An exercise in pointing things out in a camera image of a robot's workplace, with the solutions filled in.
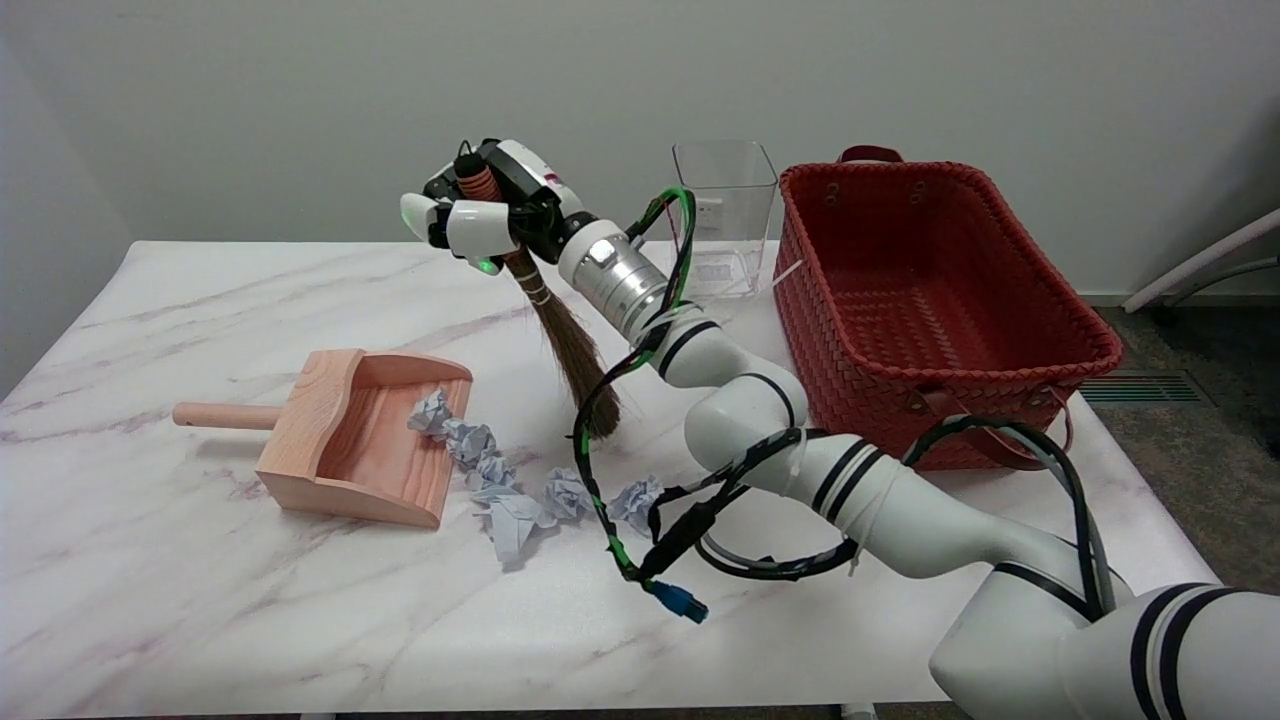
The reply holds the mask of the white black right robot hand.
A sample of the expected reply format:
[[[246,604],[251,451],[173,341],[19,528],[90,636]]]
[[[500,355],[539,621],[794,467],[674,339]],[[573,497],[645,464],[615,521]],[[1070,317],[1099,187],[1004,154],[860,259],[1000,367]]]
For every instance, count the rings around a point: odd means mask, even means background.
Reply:
[[[399,215],[419,240],[486,275],[517,251],[557,264],[568,220],[584,210],[545,160],[512,138],[462,142],[421,191],[399,199]]]

